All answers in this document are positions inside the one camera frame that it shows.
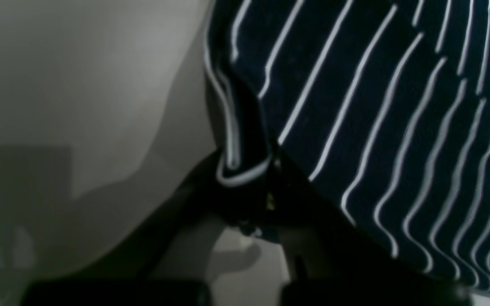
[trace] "navy striped garment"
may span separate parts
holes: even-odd
[[[205,48],[221,184],[277,139],[393,258],[490,293],[490,0],[220,0]]]

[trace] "dark object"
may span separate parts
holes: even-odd
[[[26,305],[211,305],[209,288],[198,281],[63,280],[32,290]]]
[[[215,180],[220,152],[210,155],[117,248],[64,280],[37,283],[23,304],[66,300],[73,305],[210,305],[207,286],[199,281],[212,246],[224,225],[243,222],[279,231],[294,281],[282,292],[284,306],[330,301],[471,304],[467,290],[458,283],[425,277],[391,260],[320,198],[296,166],[273,147],[276,155],[268,172],[232,189]]]

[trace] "striped fabric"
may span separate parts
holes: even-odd
[[[220,183],[277,139],[393,258],[490,293],[490,0],[221,0],[205,48]]]

